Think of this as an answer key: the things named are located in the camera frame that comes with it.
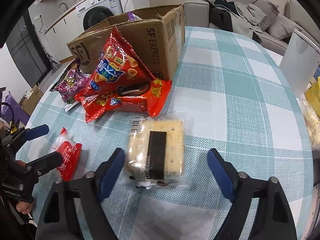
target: kitchen faucet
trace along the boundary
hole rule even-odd
[[[61,4],[59,4],[59,9],[60,9],[60,6],[62,5],[62,4],[64,4],[65,6],[66,6],[66,10],[68,10],[68,6],[67,6],[67,4],[66,3],[61,3]]]

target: bolt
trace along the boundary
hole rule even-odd
[[[55,183],[58,184],[58,183],[61,183],[63,182],[63,178],[59,177],[56,179]]]
[[[86,177],[87,179],[93,178],[94,176],[95,176],[95,173],[94,173],[93,171],[89,171],[89,172],[87,172],[86,175],[85,175],[85,177]]]
[[[270,177],[270,179],[269,179],[271,182],[273,182],[273,183],[278,183],[279,182],[279,180],[276,178],[276,177]]]
[[[240,172],[238,173],[238,175],[239,175],[240,178],[243,178],[243,179],[246,179],[246,178],[248,177],[248,174],[246,174],[246,173],[243,172],[243,171],[240,171]]]

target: gray pillow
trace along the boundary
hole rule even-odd
[[[256,0],[253,4],[259,7],[266,14],[266,17],[258,24],[261,30],[265,31],[277,18],[279,14],[279,6],[268,0]]]
[[[276,40],[281,41],[285,38],[290,37],[294,29],[297,29],[298,31],[303,30],[303,28],[298,24],[296,24],[292,20],[289,20],[282,14],[279,14],[273,24],[271,24],[271,26],[267,29],[267,33],[269,33]]]

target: washing machine door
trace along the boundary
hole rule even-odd
[[[83,19],[83,28],[86,31],[90,27],[96,25],[99,22],[102,22],[104,19],[107,19],[114,14],[106,7],[97,6],[89,11],[84,15]]]

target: plaid tablecloth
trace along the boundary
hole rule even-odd
[[[259,44],[220,30],[186,27],[186,43],[162,113],[184,111],[193,119],[186,135],[185,173],[189,189],[142,190],[119,181],[102,203],[119,239],[213,239],[231,204],[224,199],[206,163],[210,148],[252,178],[279,179],[301,238],[313,187],[310,142],[303,116],[285,77]],[[62,127],[82,143],[76,178],[95,171],[116,147],[126,149],[136,113],[109,112],[85,123],[82,106],[65,113],[57,92],[47,91],[28,127],[47,124],[50,133],[28,142],[17,159],[25,162],[49,153]],[[38,220],[55,171],[34,189],[33,216]],[[247,239],[258,200],[252,201],[241,235]],[[86,239],[89,230],[80,207]]]

